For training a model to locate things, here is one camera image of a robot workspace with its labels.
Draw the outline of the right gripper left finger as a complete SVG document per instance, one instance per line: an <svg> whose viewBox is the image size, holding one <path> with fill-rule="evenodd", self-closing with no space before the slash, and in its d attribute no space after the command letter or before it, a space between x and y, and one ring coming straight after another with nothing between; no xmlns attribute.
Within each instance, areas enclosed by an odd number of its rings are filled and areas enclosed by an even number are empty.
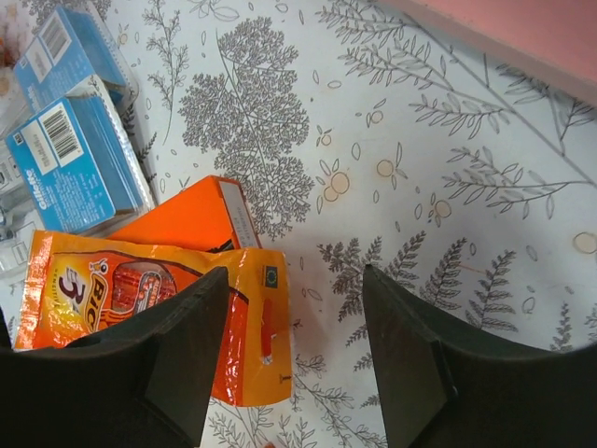
<svg viewBox="0 0 597 448"><path fill-rule="evenodd" d="M63 348L1 336L5 447L196 447L228 312L228 272Z"/></svg>

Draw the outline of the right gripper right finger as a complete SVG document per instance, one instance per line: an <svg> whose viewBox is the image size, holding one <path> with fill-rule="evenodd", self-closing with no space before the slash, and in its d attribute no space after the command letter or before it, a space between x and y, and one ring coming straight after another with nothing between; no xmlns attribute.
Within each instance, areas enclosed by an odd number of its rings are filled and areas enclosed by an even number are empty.
<svg viewBox="0 0 597 448"><path fill-rule="evenodd" d="M554 353L477 329L367 266L363 303L392 447L592 447L596 348Z"/></svg>

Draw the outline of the orange Bic razor bag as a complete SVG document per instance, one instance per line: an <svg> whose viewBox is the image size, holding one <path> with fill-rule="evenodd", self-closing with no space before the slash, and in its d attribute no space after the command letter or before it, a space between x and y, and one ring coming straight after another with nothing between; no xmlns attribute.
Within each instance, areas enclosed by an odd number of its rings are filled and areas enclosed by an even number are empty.
<svg viewBox="0 0 597 448"><path fill-rule="evenodd" d="M229 310L213 397L241 407L288 399L288 279L285 256L274 250L210 253L35 231L14 345L65 347L172 298L216 267L228 271Z"/></svg>

